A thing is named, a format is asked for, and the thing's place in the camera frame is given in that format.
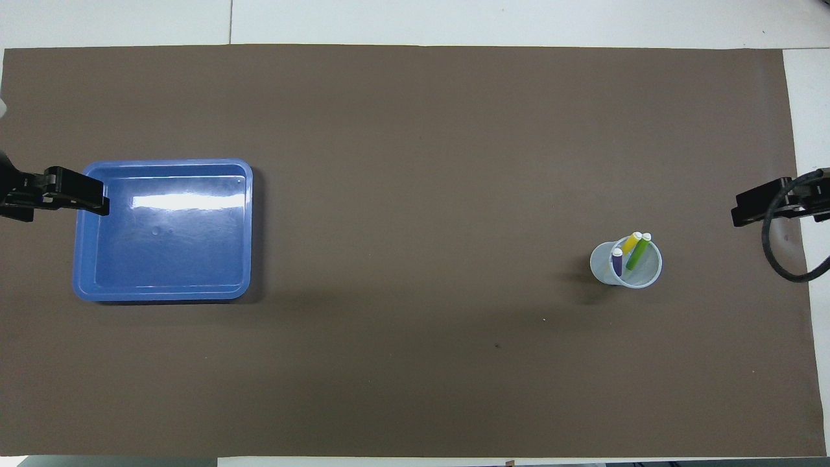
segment white table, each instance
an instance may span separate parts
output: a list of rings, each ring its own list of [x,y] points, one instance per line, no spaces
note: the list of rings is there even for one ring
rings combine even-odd
[[[228,43],[781,48],[798,173],[830,166],[830,89],[825,85],[830,78],[830,6],[820,0],[0,2],[0,57],[4,49],[13,47]],[[830,254],[830,223],[805,219],[802,227],[807,264],[814,268]],[[810,283],[809,290],[824,431],[830,445],[830,274]],[[336,464],[420,467],[498,465],[506,460],[342,458]],[[604,461],[517,458],[516,464]],[[220,465],[296,467],[332,462],[331,458],[231,458],[220,460]]]

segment clear plastic cup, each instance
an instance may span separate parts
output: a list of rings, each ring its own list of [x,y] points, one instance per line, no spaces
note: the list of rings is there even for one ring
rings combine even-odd
[[[611,250],[620,248],[628,239],[628,236],[620,238],[616,242],[605,242],[597,245],[591,252],[591,272],[601,283],[608,285],[622,285],[628,288],[646,288],[660,277],[663,269],[663,256],[660,249],[654,242],[649,242],[646,251],[642,253],[640,262],[633,271],[625,267],[628,255],[622,259],[622,276],[614,272],[611,264]]]

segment green marker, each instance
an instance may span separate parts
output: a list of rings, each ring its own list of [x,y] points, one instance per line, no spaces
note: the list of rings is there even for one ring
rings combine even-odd
[[[637,242],[637,246],[634,247],[634,251],[631,252],[631,256],[628,257],[628,262],[625,263],[625,269],[629,271],[633,271],[634,268],[637,267],[637,263],[640,262],[640,257],[643,253],[646,252],[646,248],[648,247],[648,243],[652,241],[652,235],[650,233],[644,233],[642,238],[639,242]]]

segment yellow marker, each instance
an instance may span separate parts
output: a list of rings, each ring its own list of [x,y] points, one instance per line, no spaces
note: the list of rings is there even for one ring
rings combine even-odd
[[[630,252],[631,250],[634,249],[634,247],[637,246],[637,242],[639,242],[641,239],[642,239],[642,233],[639,233],[639,232],[632,233],[631,237],[628,237],[628,239],[625,241],[625,243],[622,244],[622,247],[620,247],[620,249],[622,250],[622,254],[628,254],[628,252]]]

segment black cable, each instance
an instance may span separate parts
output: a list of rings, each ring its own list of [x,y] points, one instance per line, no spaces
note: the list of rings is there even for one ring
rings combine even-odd
[[[769,203],[769,207],[767,208],[767,214],[764,216],[764,224],[761,226],[761,246],[764,248],[764,256],[767,257],[767,261],[769,265],[773,267],[776,273],[782,278],[787,279],[790,282],[794,283],[805,283],[812,281],[813,279],[821,276],[822,274],[826,273],[830,270],[830,256],[828,256],[821,264],[818,265],[817,268],[810,271],[809,273],[805,274],[793,274],[790,271],[784,269],[783,266],[775,259],[775,255],[773,255],[773,249],[769,245],[769,226],[772,224],[773,216],[775,215],[775,210],[781,204],[781,201],[784,199],[784,196],[787,195],[790,191],[792,191],[797,186],[808,184],[813,182],[814,180],[821,179],[824,176],[824,171],[814,170],[808,174],[801,175],[800,177],[792,180],[788,184],[786,184],[781,190],[779,190],[778,194],[775,195],[772,202]]]

